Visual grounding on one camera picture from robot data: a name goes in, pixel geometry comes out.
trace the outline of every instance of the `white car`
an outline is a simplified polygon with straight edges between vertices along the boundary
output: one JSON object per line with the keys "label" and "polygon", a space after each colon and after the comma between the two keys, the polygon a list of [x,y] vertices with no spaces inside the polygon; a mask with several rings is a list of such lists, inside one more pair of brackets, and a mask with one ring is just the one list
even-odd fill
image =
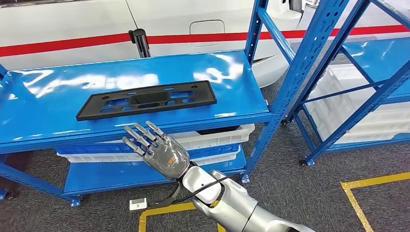
{"label": "white car", "polygon": [[[270,0],[267,11],[280,30],[294,30],[304,6]],[[138,58],[127,37],[136,28],[156,39],[152,56],[243,49],[252,7],[252,0],[0,0],[0,64],[14,70]],[[188,37],[215,33],[231,38]],[[260,87],[288,67],[273,40],[259,41],[255,60]]]}

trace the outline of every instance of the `yellow floor marking line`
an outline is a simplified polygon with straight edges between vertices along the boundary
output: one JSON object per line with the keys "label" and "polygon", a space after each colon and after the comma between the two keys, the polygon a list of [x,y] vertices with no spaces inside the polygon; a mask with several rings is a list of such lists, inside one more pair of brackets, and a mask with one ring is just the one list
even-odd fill
{"label": "yellow floor marking line", "polygon": [[[215,201],[211,205],[215,206],[218,204],[218,202],[219,201]],[[142,212],[140,215],[139,223],[138,223],[138,232],[146,232],[146,217],[147,216],[158,215],[158,214],[169,214],[173,212],[186,211],[186,210],[192,210],[192,209],[195,209],[195,206],[193,205],[193,203],[172,204],[167,207],[148,209]],[[226,232],[226,230],[221,225],[218,224],[217,226],[218,226],[218,232]]]}
{"label": "yellow floor marking line", "polygon": [[364,179],[364,180],[341,182],[340,185],[345,191],[346,196],[348,197],[351,205],[353,206],[353,209],[355,210],[357,216],[362,222],[362,225],[364,229],[366,230],[366,232],[373,232],[373,229],[371,228],[365,214],[360,208],[359,203],[357,202],[351,190],[354,188],[368,187],[372,185],[385,184],[389,182],[395,182],[395,181],[407,180],[407,179],[410,179],[410,172],[394,174],[394,175],[379,176],[379,177],[374,177],[374,178]]}

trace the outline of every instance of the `shelf frame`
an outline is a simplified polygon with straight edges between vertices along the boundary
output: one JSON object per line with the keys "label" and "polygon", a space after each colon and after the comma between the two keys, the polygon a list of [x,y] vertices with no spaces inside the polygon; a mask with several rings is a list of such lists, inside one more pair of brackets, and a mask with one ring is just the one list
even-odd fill
{"label": "shelf frame", "polygon": [[[262,25],[264,24],[268,31],[270,32],[272,38],[274,38],[277,43],[280,51],[283,52],[285,58],[290,62],[290,67],[288,72],[285,75],[284,81],[280,90],[275,98],[275,100],[268,104],[267,112],[260,113],[256,115],[249,115],[243,117],[228,117],[217,118],[214,120],[205,120],[205,121],[196,121],[181,123],[180,125],[164,125],[161,126],[163,130],[167,133],[173,132],[184,132],[184,131],[195,131],[203,129],[211,129],[218,127],[234,126],[248,123],[264,123],[264,127],[256,141],[256,144],[250,153],[246,164],[244,167],[240,167],[234,170],[225,170],[227,174],[240,174],[242,183],[249,182],[249,177],[257,164],[258,160],[262,156],[266,146],[271,141],[271,138],[279,127],[282,119],[285,117],[286,112],[288,111],[294,97],[296,96],[298,90],[301,88],[307,74],[312,68],[315,60],[317,59],[320,51],[324,46],[324,42],[330,36],[331,31],[336,25],[336,22],[341,16],[341,12],[345,9],[348,0],[334,0],[334,1],[324,1],[316,9],[315,14],[312,18],[312,21],[304,35],[304,38],[301,42],[300,48],[295,53],[290,49],[290,45],[285,40],[277,26],[271,20],[270,16],[267,14],[267,4],[268,0],[255,0],[252,10],[251,21],[249,24],[248,37],[245,49],[243,50],[244,56],[246,57],[249,68],[247,69],[251,72],[251,65],[253,63],[253,58],[255,55],[257,42],[259,40],[260,32]],[[3,76],[8,75],[10,72],[5,69],[0,69],[0,74]],[[104,133],[93,135],[88,137],[84,134],[76,135],[73,134],[70,137],[60,137],[59,139],[54,139],[50,141],[46,140],[29,140],[25,142],[19,142],[18,146],[3,146],[1,147],[0,153],[10,153],[10,152],[19,152],[25,150],[33,149],[44,149],[54,147],[56,145],[64,144],[81,144],[81,143],[93,143],[101,142],[108,140],[116,140],[122,134],[119,131],[106,131]],[[80,194],[85,192],[94,192],[94,191],[104,191],[110,190],[113,187],[108,186],[106,188],[79,188],[78,190],[65,191],[61,188],[57,188],[45,181],[42,181],[38,178],[30,176],[22,171],[13,169],[3,163],[0,163],[0,176],[11,179],[15,182],[18,182],[23,185],[30,186],[36,190],[45,192],[47,194],[58,197],[62,200],[69,201],[71,206],[78,206],[80,204],[81,196]],[[164,181],[161,180],[152,180],[150,182],[137,182],[131,183],[130,186],[139,185],[139,184],[158,184]]]}
{"label": "shelf frame", "polygon": [[[401,68],[398,70],[388,79],[386,80],[376,80],[373,81],[369,79],[370,77],[367,75],[365,70],[360,66],[358,62],[355,61],[354,56],[349,54],[349,52],[343,47],[343,44],[350,34],[351,30],[356,25],[357,21],[360,19],[364,11],[367,9],[370,3],[376,4],[376,6],[380,7],[394,19],[402,23],[407,28],[410,28],[410,20],[405,17],[402,13],[396,11],[392,6],[389,4],[380,1],[380,0],[358,0],[355,6],[353,7],[351,13],[347,17],[346,21],[344,22],[343,26],[341,27],[339,33],[336,35],[335,39],[331,43],[329,49],[326,51],[323,59],[319,63],[317,69],[313,72],[311,79],[307,82],[307,85],[302,90],[301,95],[296,100],[295,105],[292,107],[291,111],[289,112],[288,116],[284,119],[283,123],[287,124],[296,120],[296,123],[300,127],[302,134],[307,141],[308,147],[311,150],[311,153],[305,157],[304,160],[301,160],[303,165],[314,165],[315,160],[321,156],[325,152],[331,151],[340,151],[346,149],[354,149],[354,148],[361,148],[361,147],[369,147],[373,145],[383,145],[383,144],[391,144],[391,143],[398,143],[404,141],[410,141],[410,136],[399,136],[399,138],[393,138],[392,140],[385,140],[385,141],[372,141],[372,142],[364,142],[364,143],[348,143],[348,144],[335,144],[335,142],[342,137],[348,130],[353,128],[361,119],[363,119],[367,114],[377,109],[382,104],[390,104],[390,103],[397,103],[397,102],[404,102],[409,101],[405,97],[402,98],[388,98],[391,96],[398,88],[400,88],[409,78],[410,78],[410,60],[404,63]],[[344,90],[338,93],[332,93],[325,96],[317,97],[315,99],[309,99],[309,94],[316,86],[316,83],[320,80],[326,68],[329,66],[330,62],[336,57],[339,53],[345,53],[345,55],[352,61],[352,63],[356,66],[356,68],[368,79],[369,84],[356,87],[353,89]],[[354,112],[342,125],[340,125],[327,139],[320,140],[318,132],[316,130],[315,123],[310,117],[307,110],[304,108],[304,103],[320,100],[327,97],[332,97],[339,94],[344,94],[352,91],[357,91],[360,89],[364,89],[367,87],[373,87],[376,91],[375,93],[362,105],[360,106],[356,112]],[[315,131],[315,134],[318,136],[320,143],[312,148],[311,139],[304,128],[304,125],[299,119],[298,114],[303,111],[307,117],[308,122],[312,126]]]}

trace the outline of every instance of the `blue metal shelf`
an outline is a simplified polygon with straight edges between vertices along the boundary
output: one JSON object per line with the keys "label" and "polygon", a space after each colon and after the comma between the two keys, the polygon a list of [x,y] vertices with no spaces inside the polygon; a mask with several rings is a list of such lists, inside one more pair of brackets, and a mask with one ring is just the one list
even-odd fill
{"label": "blue metal shelf", "polygon": [[[368,82],[374,83],[389,79],[410,59],[410,37],[344,43],[340,51]],[[410,82],[407,81],[383,103],[408,101],[410,101]]]}
{"label": "blue metal shelf", "polygon": [[[75,118],[94,93],[198,80],[210,81],[218,103],[80,122]],[[1,85],[1,130],[7,133],[0,136],[0,153],[117,140],[126,135],[124,125],[147,120],[177,133],[272,117],[243,51],[9,71]]]}
{"label": "blue metal shelf", "polygon": [[[7,71],[0,66],[0,80],[4,76],[0,83],[0,131],[7,132],[0,136],[0,154],[118,140],[126,135],[124,125],[144,124],[147,120],[166,133],[264,123],[247,160],[241,152],[235,161],[205,166],[207,170],[240,173],[242,182],[249,182],[251,171],[285,117],[348,0],[323,1],[319,5],[296,53],[267,14],[267,3],[254,1],[247,42],[240,51],[17,71]],[[263,25],[290,62],[283,84],[269,105],[251,69]],[[211,83],[217,104],[81,122],[75,119],[80,107],[94,93],[200,80]],[[65,189],[4,163],[0,163],[0,176],[78,206],[79,193],[165,181],[143,165],[129,162],[71,164]]]}
{"label": "blue metal shelf", "polygon": [[[371,2],[391,17],[402,23],[404,26],[410,27],[410,19],[384,1],[357,0],[339,33],[332,41],[329,49],[325,52],[323,59],[313,72],[311,79],[308,80],[305,88],[296,100],[295,105],[283,121],[284,123],[289,123],[295,120],[301,129],[301,132],[311,151],[311,153],[305,157],[304,160],[302,160],[304,164],[314,165],[314,160],[317,157],[329,151],[410,141],[409,134],[404,133],[397,135],[391,140],[335,144],[335,142],[348,130],[353,128],[367,114],[376,110],[380,105],[410,101],[410,82],[408,81],[410,78],[410,37],[344,43],[351,30],[354,28],[357,21],[360,19]],[[327,66],[339,52],[342,52],[347,56],[347,58],[367,79],[369,84],[320,96],[314,99],[308,99],[309,94],[322,77],[322,74],[326,71]],[[376,92],[370,96],[370,98],[366,100],[366,102],[364,102],[363,105],[361,105],[355,112],[353,112],[352,115],[350,115],[349,118],[347,118],[346,121],[344,121],[334,132],[332,132],[328,138],[322,141],[318,136],[315,122],[304,108],[304,104],[368,87],[373,87]],[[304,111],[307,115],[310,125],[320,140],[318,146],[313,145],[310,136],[298,116],[301,111]]]}
{"label": "blue metal shelf", "polygon": [[[214,169],[226,174],[240,174],[245,172],[245,164],[245,154],[241,148],[235,160],[201,167],[206,171]],[[63,195],[88,194],[166,182],[169,180],[145,162],[71,163]]]}

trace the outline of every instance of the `white storage bin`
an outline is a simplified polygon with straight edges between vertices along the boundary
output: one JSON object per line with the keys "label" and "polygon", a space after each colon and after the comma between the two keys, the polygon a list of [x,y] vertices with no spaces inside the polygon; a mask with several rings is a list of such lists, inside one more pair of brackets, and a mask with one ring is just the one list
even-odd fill
{"label": "white storage bin", "polygon": [[[170,134],[186,150],[206,148],[226,144],[243,143],[249,140],[249,134],[255,130],[255,124],[239,126],[233,131],[200,135],[196,131]],[[122,143],[121,140],[102,142],[102,144]]]}
{"label": "white storage bin", "polygon": [[[330,65],[308,99],[366,84],[369,82],[353,64]],[[306,103],[321,139],[328,138],[374,92],[373,88],[366,88]],[[381,105],[346,132],[336,144],[388,140],[406,132],[410,132],[410,102]]]}
{"label": "white storage bin", "polygon": [[[206,165],[218,162],[224,162],[236,159],[236,155],[239,150],[231,153],[213,155],[208,157],[201,157],[192,159],[198,165]],[[142,157],[135,153],[96,153],[96,154],[59,154],[58,156],[65,157],[70,163],[82,163],[82,162],[141,162]]]}

